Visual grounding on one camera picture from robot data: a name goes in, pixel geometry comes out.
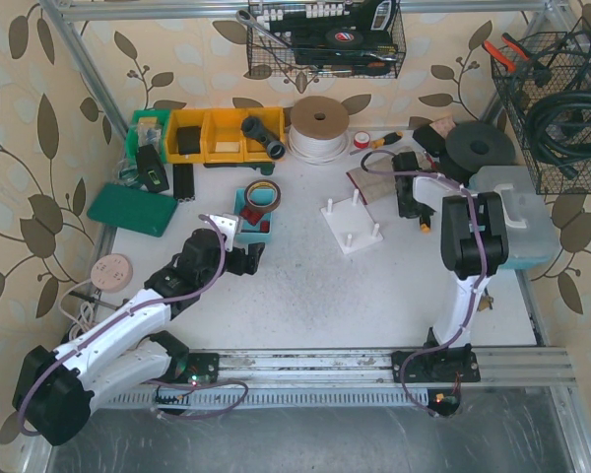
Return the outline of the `brown tape roll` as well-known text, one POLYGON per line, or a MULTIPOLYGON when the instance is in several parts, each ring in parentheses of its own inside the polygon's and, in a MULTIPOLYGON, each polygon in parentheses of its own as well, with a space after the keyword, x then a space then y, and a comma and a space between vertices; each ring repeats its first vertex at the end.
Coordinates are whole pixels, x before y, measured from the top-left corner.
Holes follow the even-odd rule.
POLYGON ((281 204, 281 188, 272 180, 260 179, 247 185, 243 192, 245 205, 252 211, 268 214, 281 204))

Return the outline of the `white peg base plate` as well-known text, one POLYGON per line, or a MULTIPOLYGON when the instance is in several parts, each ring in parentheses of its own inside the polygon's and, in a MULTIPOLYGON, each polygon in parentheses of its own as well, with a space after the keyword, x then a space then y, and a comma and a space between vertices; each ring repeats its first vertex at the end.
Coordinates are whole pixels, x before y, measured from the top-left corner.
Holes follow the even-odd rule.
POLYGON ((320 213, 344 255, 383 241, 380 226, 372 220, 357 189, 339 202, 329 198, 320 213))

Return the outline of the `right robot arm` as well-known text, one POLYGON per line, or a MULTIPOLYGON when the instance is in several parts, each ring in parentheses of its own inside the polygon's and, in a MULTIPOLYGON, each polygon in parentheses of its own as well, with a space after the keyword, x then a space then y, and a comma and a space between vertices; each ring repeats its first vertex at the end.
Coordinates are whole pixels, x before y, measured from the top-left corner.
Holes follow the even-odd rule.
POLYGON ((474 192, 440 172, 420 169, 413 152, 391 160, 401 202, 419 216, 437 213, 440 255, 452 273, 444 309, 430 328, 423 354, 463 348, 470 343, 472 319, 491 277, 508 257, 500 196, 474 192))

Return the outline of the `blue plastic tray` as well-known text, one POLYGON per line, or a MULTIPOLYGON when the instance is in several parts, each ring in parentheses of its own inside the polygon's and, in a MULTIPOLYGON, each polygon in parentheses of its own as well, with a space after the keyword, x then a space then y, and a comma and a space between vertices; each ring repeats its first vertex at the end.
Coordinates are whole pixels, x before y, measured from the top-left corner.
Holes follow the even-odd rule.
MULTIPOLYGON (((270 188, 258 188, 251 192, 250 202, 261 206, 274 201, 275 191, 270 188)), ((248 207, 244 188, 235 193, 233 213, 240 218, 240 232, 235 241, 240 244, 257 242, 267 243, 271 239, 271 213, 253 213, 248 207)))

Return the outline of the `black orange screwdriver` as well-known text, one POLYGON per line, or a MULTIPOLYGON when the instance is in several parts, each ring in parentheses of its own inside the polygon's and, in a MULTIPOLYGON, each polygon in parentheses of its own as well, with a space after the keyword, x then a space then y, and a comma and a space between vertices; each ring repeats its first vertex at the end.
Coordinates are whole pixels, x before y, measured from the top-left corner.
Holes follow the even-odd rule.
POLYGON ((433 211, 430 209, 423 209, 419 216, 420 230, 424 234, 428 234, 431 231, 431 217, 433 211))

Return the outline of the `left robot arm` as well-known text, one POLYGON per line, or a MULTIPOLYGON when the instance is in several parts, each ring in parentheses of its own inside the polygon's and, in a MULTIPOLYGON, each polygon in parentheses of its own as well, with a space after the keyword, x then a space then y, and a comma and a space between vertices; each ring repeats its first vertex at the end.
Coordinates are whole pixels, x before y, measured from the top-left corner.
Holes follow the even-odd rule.
POLYGON ((28 352, 12 401, 21 433, 57 446, 108 400, 138 384, 178 386, 189 393, 218 385, 192 367, 188 347, 165 326, 223 274, 257 272, 264 243, 227 249, 227 241, 215 227, 194 231, 114 314, 53 350, 37 346, 28 352))

